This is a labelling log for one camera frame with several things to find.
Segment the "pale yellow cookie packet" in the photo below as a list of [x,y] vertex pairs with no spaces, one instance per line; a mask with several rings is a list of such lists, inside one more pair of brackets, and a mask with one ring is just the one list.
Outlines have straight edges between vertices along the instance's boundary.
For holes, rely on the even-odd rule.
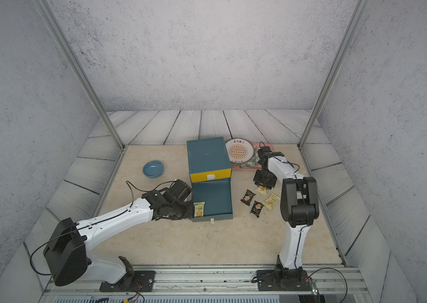
[[264,186],[259,186],[257,189],[257,192],[261,193],[261,194],[266,194],[267,189]]
[[265,201],[263,201],[261,203],[267,209],[272,210],[277,202],[280,202],[280,197],[274,193],[271,193],[271,195],[267,199],[265,199]]
[[203,217],[205,213],[205,202],[194,203],[194,218]]

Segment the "black cookie packet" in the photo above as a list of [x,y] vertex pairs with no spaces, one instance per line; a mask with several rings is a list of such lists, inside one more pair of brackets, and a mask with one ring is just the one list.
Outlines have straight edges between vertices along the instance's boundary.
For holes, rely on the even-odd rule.
[[257,218],[259,218],[263,208],[264,208],[264,204],[262,204],[261,202],[255,201],[251,208],[250,213],[255,215]]
[[252,192],[251,190],[247,189],[244,196],[241,198],[241,202],[244,203],[245,205],[249,206],[252,202],[252,199],[256,196],[256,194],[254,192]]

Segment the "yellow top drawer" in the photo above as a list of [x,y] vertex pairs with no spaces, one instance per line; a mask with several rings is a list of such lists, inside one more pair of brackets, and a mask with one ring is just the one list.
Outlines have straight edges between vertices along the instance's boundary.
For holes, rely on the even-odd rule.
[[214,170],[208,172],[193,173],[190,175],[192,183],[200,183],[207,181],[215,181],[220,179],[230,178],[232,175],[232,169]]

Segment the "teal drawer cabinet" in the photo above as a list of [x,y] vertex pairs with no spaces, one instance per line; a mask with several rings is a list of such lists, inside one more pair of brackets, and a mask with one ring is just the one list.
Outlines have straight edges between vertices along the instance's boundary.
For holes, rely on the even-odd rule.
[[223,137],[190,140],[186,146],[189,176],[199,172],[232,169]]

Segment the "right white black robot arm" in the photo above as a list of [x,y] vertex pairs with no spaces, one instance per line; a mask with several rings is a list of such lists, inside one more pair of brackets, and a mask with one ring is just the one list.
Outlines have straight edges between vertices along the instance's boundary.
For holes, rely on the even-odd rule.
[[305,239],[314,221],[319,218],[318,186],[313,177],[299,172],[300,165],[287,160],[285,155],[272,151],[264,143],[258,150],[261,169],[254,175],[254,183],[273,189],[281,182],[280,213],[287,224],[287,233],[277,264],[272,274],[264,276],[286,287],[287,282],[305,280],[302,268],[302,252]]

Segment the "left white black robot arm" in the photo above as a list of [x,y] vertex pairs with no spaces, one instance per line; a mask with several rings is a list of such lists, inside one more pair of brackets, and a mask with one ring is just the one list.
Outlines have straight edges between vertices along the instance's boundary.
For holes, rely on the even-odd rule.
[[95,247],[137,225],[155,220],[183,220],[194,216],[188,199],[192,188],[177,179],[159,184],[125,206],[79,222],[66,218],[58,223],[49,241],[40,245],[57,287],[78,280],[100,280],[102,292],[151,290],[154,271],[136,273],[127,258],[102,260]]

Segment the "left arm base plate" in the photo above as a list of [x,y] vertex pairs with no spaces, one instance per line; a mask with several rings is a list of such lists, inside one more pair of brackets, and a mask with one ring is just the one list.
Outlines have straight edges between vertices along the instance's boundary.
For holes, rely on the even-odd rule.
[[102,282],[100,292],[152,292],[155,282],[155,271],[129,271],[115,284]]

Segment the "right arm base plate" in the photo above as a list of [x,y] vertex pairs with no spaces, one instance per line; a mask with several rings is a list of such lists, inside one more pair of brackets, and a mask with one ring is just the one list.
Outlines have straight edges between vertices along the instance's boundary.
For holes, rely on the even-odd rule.
[[251,283],[258,286],[258,290],[266,291],[297,291],[309,292],[310,283],[301,278],[306,276],[304,270],[258,270],[251,279]]

